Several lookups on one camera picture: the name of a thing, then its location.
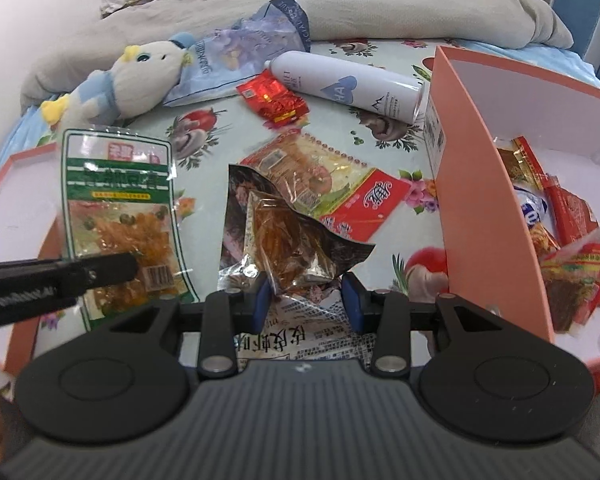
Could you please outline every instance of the plush toy head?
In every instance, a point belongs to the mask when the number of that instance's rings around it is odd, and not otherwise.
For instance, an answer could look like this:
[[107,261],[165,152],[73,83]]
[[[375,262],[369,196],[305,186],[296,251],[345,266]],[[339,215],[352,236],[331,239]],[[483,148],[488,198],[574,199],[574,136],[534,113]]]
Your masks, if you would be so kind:
[[178,83],[186,49],[193,43],[192,35],[181,32],[169,41],[125,49],[110,70],[122,118],[143,114],[164,99]]

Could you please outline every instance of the blue heart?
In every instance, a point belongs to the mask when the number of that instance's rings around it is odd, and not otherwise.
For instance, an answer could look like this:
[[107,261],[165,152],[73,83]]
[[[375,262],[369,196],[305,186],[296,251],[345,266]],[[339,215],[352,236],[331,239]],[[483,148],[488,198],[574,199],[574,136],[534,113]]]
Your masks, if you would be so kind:
[[358,80],[352,75],[347,75],[346,77],[338,79],[337,83],[323,88],[321,92],[332,101],[350,105],[353,102],[353,89],[356,86],[358,86]]

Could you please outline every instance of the blue chair back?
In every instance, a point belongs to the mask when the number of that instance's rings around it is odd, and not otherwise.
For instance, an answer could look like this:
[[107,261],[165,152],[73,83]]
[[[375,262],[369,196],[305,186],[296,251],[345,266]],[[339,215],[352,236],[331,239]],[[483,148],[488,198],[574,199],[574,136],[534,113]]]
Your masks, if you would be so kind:
[[600,0],[554,0],[553,7],[573,35],[571,50],[583,57],[600,18]]

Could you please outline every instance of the stuffed animal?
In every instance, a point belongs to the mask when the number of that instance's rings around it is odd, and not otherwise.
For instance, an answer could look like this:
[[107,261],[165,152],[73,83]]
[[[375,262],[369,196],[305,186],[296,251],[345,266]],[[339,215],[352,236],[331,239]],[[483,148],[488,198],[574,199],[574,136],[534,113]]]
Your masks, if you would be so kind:
[[110,70],[95,70],[70,94],[40,105],[56,133],[92,124],[113,124],[151,110],[180,79],[193,36],[181,32],[169,41],[126,47]]

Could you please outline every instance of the gray blanket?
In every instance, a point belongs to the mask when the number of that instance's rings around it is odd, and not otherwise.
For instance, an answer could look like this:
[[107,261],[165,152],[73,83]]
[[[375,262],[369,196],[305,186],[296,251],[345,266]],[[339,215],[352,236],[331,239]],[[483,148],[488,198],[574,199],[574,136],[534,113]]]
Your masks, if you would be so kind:
[[[165,40],[179,31],[200,38],[251,16],[268,0],[155,0],[120,10],[56,44],[22,87],[24,108],[70,92],[93,70],[108,70],[129,44]],[[297,0],[312,40],[463,38],[504,48],[573,39],[542,0]]]

